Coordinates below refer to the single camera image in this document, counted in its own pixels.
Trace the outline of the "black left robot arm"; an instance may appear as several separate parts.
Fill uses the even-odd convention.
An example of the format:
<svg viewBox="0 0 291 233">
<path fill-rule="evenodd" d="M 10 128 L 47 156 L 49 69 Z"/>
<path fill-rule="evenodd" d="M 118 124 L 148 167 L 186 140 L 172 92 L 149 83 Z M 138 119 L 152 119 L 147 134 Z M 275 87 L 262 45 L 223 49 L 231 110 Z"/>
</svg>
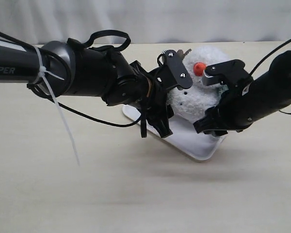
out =
<svg viewBox="0 0 291 233">
<path fill-rule="evenodd" d="M 69 39 L 36 47 L 0 39 L 0 83 L 24 83 L 50 101 L 60 96 L 98 97 L 109 107 L 134 107 L 142 137 L 147 125 L 162 138 L 172 134 L 169 119 L 174 113 L 162 83 L 171 75 L 167 64 L 146 71 L 113 46 L 88 48 Z"/>
</svg>

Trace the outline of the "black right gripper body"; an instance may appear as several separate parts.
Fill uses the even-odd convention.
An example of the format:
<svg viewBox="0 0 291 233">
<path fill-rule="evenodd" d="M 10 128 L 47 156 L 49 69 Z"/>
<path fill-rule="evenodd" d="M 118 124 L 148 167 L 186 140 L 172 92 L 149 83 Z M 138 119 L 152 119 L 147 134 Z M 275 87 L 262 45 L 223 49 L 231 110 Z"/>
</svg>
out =
<svg viewBox="0 0 291 233">
<path fill-rule="evenodd" d="M 254 122 L 254 96 L 225 95 L 219 104 L 205 112 L 203 132 L 241 132 Z"/>
</svg>

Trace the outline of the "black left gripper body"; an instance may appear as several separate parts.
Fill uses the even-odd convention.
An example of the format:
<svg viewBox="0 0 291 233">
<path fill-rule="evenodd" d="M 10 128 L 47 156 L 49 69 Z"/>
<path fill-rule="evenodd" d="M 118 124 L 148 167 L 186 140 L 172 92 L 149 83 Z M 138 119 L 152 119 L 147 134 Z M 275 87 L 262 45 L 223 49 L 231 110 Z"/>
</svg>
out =
<svg viewBox="0 0 291 233">
<path fill-rule="evenodd" d="M 171 90 L 170 84 L 174 81 L 166 62 L 159 62 L 159 66 L 151 71 L 146 71 L 137 60 L 130 65 L 141 78 L 141 84 L 138 87 L 140 96 L 130 106 L 141 113 L 143 120 L 168 121 L 174 116 L 171 104 L 167 100 L 167 94 Z"/>
</svg>

